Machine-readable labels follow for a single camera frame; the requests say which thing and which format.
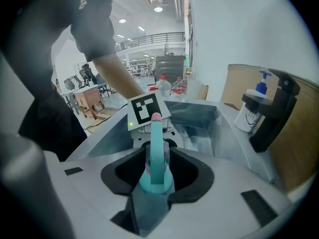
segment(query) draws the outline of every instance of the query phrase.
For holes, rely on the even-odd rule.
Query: railing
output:
[[[126,50],[129,48],[152,44],[152,43],[159,43],[159,42],[183,42],[185,33],[184,32],[174,32],[174,33],[162,33],[162,34],[152,34],[147,35],[139,38],[132,39],[131,41],[121,42],[115,45],[116,52],[121,50]]]

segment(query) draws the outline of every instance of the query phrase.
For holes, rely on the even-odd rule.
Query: black and white tag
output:
[[[170,116],[170,112],[159,91],[140,95],[128,100],[129,131],[151,123],[152,114],[159,113],[162,119]]]

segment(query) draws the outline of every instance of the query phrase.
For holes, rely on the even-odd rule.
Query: ceiling light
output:
[[[156,11],[156,12],[161,12],[162,10],[163,10],[162,7],[155,7],[155,8],[154,8],[154,11]]]

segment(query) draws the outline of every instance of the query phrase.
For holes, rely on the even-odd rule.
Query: balcony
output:
[[[131,48],[136,48],[140,46],[150,46],[153,44],[165,44],[168,43],[181,43],[185,41],[184,32],[173,32],[173,33],[161,33],[161,34],[152,34],[139,38],[132,39],[131,41],[121,42],[115,46],[116,52],[124,51]]]

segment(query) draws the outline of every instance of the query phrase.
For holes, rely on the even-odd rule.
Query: black dispenser holder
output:
[[[267,150],[278,136],[295,107],[296,96],[300,91],[299,85],[288,73],[274,69],[268,70],[279,77],[274,100],[271,102],[249,94],[244,94],[242,97],[248,110],[265,116],[258,130],[249,138],[256,152]]]

